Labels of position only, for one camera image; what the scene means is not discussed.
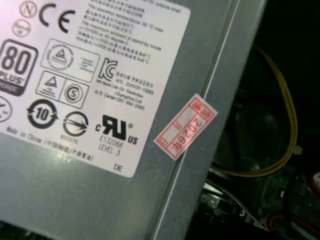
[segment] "recycling logo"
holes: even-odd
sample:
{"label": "recycling logo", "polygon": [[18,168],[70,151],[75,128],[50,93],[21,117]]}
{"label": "recycling logo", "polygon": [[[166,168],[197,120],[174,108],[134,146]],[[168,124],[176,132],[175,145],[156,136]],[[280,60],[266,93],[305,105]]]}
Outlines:
{"label": "recycling logo", "polygon": [[55,105],[46,99],[33,102],[27,112],[29,122],[37,129],[48,129],[58,119]]}

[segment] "metal edge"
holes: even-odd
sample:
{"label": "metal edge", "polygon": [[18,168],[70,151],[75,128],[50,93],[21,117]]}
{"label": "metal edge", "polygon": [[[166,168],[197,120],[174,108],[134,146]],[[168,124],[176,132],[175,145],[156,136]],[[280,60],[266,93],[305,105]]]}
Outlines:
{"label": "metal edge", "polygon": [[266,3],[267,0],[236,2],[216,64],[202,94],[220,114],[177,163],[175,178],[168,185],[166,201],[162,202],[149,239],[183,239],[188,230]]}

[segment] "cable tie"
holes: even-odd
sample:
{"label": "cable tie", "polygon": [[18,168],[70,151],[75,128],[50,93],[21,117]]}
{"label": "cable tie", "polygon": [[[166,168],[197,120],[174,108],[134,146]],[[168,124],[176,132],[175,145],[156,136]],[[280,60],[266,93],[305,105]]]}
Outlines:
{"label": "cable tie", "polygon": [[294,155],[301,155],[302,154],[302,147],[296,145],[289,148],[289,151],[292,152]]}

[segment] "metal casing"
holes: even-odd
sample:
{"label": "metal casing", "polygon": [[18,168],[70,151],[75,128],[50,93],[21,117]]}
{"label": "metal casing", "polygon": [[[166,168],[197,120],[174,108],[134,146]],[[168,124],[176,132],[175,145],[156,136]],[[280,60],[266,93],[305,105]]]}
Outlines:
{"label": "metal casing", "polygon": [[[55,240],[184,238],[266,0],[172,2],[191,17],[134,177],[0,134],[0,220]],[[174,162],[153,139],[195,93],[219,115]]]}

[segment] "date sticker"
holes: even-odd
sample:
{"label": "date sticker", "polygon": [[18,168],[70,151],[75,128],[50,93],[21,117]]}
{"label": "date sticker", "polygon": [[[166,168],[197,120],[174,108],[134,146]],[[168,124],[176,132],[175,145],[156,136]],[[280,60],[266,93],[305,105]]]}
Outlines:
{"label": "date sticker", "polygon": [[213,107],[195,94],[154,143],[176,161],[217,115]]}

